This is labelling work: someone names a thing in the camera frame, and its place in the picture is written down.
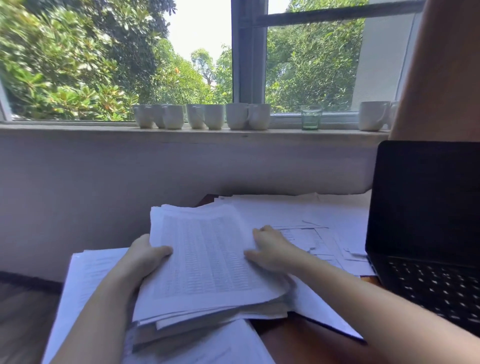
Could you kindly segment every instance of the brown curtain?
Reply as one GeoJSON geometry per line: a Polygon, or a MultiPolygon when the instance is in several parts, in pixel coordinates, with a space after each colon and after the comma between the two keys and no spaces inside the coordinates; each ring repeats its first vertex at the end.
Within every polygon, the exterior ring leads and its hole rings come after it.
{"type": "Polygon", "coordinates": [[[427,0],[390,139],[480,141],[480,0],[427,0]]]}

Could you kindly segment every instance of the person's right arm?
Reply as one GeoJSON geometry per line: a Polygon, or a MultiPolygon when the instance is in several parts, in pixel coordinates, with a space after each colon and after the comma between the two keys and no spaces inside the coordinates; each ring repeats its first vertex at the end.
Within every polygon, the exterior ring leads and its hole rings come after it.
{"type": "Polygon", "coordinates": [[[480,363],[480,339],[393,293],[297,248],[270,226],[254,229],[247,259],[314,290],[369,345],[394,363],[480,363]]]}

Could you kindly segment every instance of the baseboard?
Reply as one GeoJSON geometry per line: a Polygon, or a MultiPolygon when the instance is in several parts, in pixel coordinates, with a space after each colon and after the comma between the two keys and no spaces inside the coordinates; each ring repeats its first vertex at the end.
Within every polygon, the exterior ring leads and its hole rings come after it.
{"type": "Polygon", "coordinates": [[[38,277],[24,276],[23,274],[0,271],[0,282],[25,287],[30,290],[61,294],[63,283],[38,277]]]}

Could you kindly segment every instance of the black screen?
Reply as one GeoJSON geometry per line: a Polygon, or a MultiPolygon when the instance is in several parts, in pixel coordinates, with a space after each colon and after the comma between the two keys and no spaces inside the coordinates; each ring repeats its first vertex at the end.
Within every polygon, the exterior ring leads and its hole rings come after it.
{"type": "Polygon", "coordinates": [[[480,266],[480,143],[382,142],[366,250],[480,266]]]}

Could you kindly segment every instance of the person's left arm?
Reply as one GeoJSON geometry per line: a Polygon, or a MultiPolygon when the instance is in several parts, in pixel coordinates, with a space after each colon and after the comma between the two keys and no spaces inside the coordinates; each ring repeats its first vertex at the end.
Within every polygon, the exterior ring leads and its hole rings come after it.
{"type": "Polygon", "coordinates": [[[142,279],[173,252],[169,246],[153,248],[149,238],[146,234],[135,240],[103,279],[50,364],[121,362],[128,301],[142,279]]]}

